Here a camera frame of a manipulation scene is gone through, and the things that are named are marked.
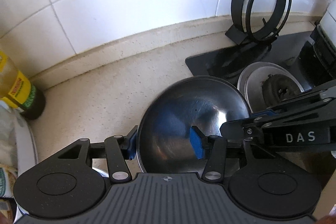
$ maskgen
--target beige speckled countertop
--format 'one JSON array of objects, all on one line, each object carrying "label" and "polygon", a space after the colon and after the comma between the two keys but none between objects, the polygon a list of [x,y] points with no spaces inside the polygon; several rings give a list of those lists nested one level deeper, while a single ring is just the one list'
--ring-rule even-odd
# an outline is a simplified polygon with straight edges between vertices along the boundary
[{"label": "beige speckled countertop", "polygon": [[[281,34],[313,28],[310,22],[288,23]],[[192,76],[185,58],[233,45],[224,33],[185,40],[102,66],[48,89],[42,116],[30,123],[39,160],[82,137],[103,142],[111,135],[126,135],[165,88]],[[137,160],[128,165],[133,175],[141,171]],[[94,167],[106,170],[105,160],[95,160]]]}]

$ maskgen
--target sauce bottle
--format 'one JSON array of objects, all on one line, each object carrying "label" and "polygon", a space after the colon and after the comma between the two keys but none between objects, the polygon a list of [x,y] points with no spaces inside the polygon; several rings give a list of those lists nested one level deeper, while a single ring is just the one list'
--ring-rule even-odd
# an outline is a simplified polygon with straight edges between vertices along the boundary
[{"label": "sauce bottle", "polygon": [[31,84],[2,51],[0,51],[0,100],[29,120],[38,118],[45,107],[42,91]]}]

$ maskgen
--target screw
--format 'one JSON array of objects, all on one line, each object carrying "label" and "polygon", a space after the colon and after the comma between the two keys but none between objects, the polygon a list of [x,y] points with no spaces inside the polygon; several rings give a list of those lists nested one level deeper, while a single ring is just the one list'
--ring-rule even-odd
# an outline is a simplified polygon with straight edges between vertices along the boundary
[{"label": "screw", "polygon": [[272,123],[271,122],[267,122],[263,125],[263,127],[269,127]]},{"label": "screw", "polygon": [[112,174],[112,178],[114,178],[116,180],[124,180],[124,179],[128,178],[128,174],[126,172],[123,172],[123,171],[118,171],[118,172],[114,172]]},{"label": "screw", "polygon": [[220,179],[221,178],[221,174],[219,172],[216,172],[216,171],[210,171],[210,172],[207,172],[205,174],[205,177],[208,179],[208,180],[217,180],[217,179]]}]

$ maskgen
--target gas stove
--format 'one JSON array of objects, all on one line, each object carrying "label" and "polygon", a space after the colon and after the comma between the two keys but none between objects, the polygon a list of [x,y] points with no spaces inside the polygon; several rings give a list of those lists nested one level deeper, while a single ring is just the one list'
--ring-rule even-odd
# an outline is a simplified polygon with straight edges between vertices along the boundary
[{"label": "gas stove", "polygon": [[245,43],[207,52],[185,60],[191,73],[209,75],[237,87],[241,72],[255,62],[269,62],[287,70],[309,90],[332,78],[315,56],[311,32],[279,36],[272,44]]}]

